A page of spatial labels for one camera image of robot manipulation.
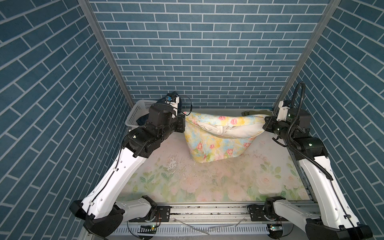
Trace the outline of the olive green skirt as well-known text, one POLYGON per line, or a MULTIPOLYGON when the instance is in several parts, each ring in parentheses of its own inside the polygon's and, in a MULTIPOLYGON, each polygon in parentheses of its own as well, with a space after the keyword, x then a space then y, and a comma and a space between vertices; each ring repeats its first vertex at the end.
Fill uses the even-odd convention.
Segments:
POLYGON ((249 110, 249 111, 243 111, 241 113, 243 117, 250 116, 250 115, 266 115, 266 116, 272 116, 273 112, 270 110, 249 110))

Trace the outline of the floral pastel skirt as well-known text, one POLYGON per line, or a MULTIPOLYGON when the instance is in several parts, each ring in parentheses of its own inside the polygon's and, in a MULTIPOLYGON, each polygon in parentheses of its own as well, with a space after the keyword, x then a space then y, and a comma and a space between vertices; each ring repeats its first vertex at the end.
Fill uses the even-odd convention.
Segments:
POLYGON ((208 163, 242 155, 264 132, 265 117, 190 113, 184 134, 192 158, 197 163, 208 163))

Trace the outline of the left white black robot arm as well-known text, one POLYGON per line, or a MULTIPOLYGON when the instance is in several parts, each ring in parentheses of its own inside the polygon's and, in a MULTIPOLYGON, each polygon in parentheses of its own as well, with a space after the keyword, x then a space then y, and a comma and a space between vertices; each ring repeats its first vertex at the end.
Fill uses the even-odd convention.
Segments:
POLYGON ((135 201, 117 202, 123 188, 150 155, 172 133, 185 131, 185 115, 178 103, 156 103, 149 108, 149 117, 142 126, 124 137, 119 154, 96 187, 83 199, 73 201, 70 211, 84 220, 88 233, 100 238, 111 235, 122 222, 134 219, 152 221, 157 204, 148 196, 135 201))

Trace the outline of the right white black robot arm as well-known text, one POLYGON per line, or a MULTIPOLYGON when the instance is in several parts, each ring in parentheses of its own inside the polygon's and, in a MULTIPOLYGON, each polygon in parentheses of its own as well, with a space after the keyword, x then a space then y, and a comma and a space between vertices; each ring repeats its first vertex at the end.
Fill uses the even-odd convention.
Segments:
POLYGON ((284 197, 269 197, 265 201, 265 218, 286 219, 307 234, 310 240, 367 240, 373 237, 371 228, 358 219, 345 199, 331 167, 324 143, 310 135, 311 115, 306 111, 286 108, 285 117, 267 116, 263 129, 274 133, 277 142, 293 153, 304 171, 318 203, 320 213, 314 215, 291 204, 284 197))

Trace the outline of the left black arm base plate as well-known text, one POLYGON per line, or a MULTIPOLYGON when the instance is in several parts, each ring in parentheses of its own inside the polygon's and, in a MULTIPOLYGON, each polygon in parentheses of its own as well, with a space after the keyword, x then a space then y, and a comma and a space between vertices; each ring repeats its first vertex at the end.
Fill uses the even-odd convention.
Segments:
POLYGON ((129 220, 130 223, 154 223, 154 222, 169 222, 171 214, 171 206, 156 206, 151 207, 147 215, 143 218, 135 218, 129 220))

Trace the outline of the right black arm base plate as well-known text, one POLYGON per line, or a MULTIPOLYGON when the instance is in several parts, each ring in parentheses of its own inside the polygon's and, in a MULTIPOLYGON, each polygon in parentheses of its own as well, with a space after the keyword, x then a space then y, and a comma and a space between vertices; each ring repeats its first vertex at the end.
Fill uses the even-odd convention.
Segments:
POLYGON ((251 221, 269 221, 269 222, 287 222, 288 220, 276 215, 268 215, 264 205, 251 204, 247 206, 247 211, 250 214, 251 221))

